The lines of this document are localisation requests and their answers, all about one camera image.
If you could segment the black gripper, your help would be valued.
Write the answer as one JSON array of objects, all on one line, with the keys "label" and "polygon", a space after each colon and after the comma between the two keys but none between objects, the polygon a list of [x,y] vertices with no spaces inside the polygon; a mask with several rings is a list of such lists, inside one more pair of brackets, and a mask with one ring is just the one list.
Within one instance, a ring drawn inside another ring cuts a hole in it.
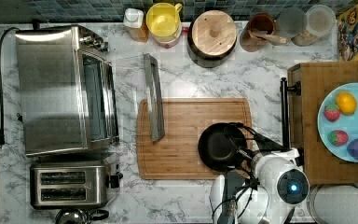
[{"label": "black gripper", "polygon": [[233,149],[235,155],[254,156],[254,152],[247,147],[247,141],[255,141],[258,150],[261,152],[287,152],[288,147],[269,139],[265,135],[258,133],[253,128],[239,122],[230,122],[224,128],[224,136],[228,140],[228,145]]}]

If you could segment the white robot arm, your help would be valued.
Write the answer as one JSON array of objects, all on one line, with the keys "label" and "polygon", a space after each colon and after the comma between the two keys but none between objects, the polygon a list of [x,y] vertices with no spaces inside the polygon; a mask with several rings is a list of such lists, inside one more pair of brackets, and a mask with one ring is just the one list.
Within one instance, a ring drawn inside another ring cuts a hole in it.
[{"label": "white robot arm", "polygon": [[209,196],[213,224],[286,224],[309,194],[296,151],[241,123],[208,127],[198,149],[220,173]]}]

